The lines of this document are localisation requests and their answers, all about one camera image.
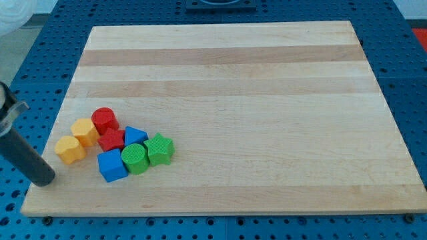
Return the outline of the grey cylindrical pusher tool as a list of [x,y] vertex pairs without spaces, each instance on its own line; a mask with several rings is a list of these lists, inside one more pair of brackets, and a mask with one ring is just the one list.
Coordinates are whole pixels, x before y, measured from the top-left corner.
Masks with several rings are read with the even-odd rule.
[[38,187],[50,184],[55,172],[13,127],[14,121],[29,109],[8,86],[1,82],[1,155]]

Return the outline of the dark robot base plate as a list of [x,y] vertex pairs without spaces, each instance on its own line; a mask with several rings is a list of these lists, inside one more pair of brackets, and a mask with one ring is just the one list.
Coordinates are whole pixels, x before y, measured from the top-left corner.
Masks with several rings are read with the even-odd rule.
[[185,0],[184,3],[187,12],[256,10],[258,0]]

